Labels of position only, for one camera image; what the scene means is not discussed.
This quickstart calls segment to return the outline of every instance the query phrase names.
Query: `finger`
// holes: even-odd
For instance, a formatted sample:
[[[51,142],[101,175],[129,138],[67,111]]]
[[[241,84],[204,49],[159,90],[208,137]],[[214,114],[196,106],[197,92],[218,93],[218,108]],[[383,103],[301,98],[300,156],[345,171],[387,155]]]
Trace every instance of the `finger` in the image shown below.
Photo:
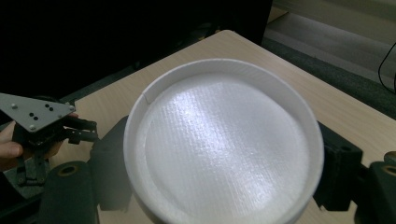
[[[76,113],[71,113],[71,114],[69,114],[69,116],[78,118],[78,114],[76,114]]]
[[[13,159],[0,158],[0,172],[14,168],[17,165],[18,165],[18,161],[16,158],[13,158]]]
[[[59,149],[61,148],[62,142],[56,142],[53,144],[53,146],[50,148],[50,150],[46,153],[45,158],[48,159],[50,157],[55,156]]]
[[[8,126],[0,132],[0,144],[10,142],[12,140],[12,134],[14,133],[15,121],[12,120]]]
[[[16,142],[7,142],[0,145],[0,158],[17,158],[22,154],[22,152],[22,146]]]

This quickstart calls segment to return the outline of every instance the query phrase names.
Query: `table surface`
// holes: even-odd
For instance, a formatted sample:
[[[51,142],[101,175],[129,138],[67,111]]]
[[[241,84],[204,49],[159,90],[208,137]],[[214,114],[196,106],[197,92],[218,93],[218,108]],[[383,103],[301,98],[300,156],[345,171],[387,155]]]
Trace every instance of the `table surface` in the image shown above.
[[[97,121],[103,137],[121,118],[129,115],[140,93],[155,78],[183,63],[209,58],[230,58],[254,63],[289,83],[308,102],[319,122],[363,150],[362,164],[382,161],[386,152],[396,148],[396,120],[337,90],[304,70],[277,57],[233,31],[221,31],[153,63],[76,101],[79,117]],[[67,161],[87,161],[92,143],[63,144],[50,159],[55,167]],[[319,209],[312,199],[297,221],[301,224],[354,223],[356,204],[348,212]],[[133,196],[127,211],[101,211],[106,223],[152,223]]]

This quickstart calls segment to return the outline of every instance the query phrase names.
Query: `screw hole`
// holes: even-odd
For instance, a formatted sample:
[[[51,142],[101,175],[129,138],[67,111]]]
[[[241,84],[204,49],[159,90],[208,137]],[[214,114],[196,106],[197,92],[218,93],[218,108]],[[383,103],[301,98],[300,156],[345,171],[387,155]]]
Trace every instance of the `screw hole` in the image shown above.
[[[72,175],[73,173],[75,173],[77,170],[78,170],[78,168],[76,165],[66,166],[58,172],[58,175],[59,176],[69,176],[69,175]]]

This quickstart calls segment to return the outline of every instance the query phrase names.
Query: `floor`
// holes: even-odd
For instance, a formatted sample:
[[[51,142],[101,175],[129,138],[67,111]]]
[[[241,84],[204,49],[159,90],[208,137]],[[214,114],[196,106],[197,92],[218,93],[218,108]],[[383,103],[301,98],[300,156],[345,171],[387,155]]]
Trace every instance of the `floor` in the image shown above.
[[[380,83],[382,80],[393,88],[396,49],[381,66],[381,80],[378,76],[378,68],[392,45],[292,13],[269,22],[264,36],[372,81]]]

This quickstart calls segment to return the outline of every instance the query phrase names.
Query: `foam plate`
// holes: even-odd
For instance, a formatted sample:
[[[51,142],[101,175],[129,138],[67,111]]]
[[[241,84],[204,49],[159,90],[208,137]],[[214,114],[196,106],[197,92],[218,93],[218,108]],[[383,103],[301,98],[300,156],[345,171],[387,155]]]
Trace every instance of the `foam plate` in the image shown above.
[[[292,223],[318,185],[323,142],[286,82],[251,63],[208,59],[144,90],[124,158],[136,196],[166,223]]]

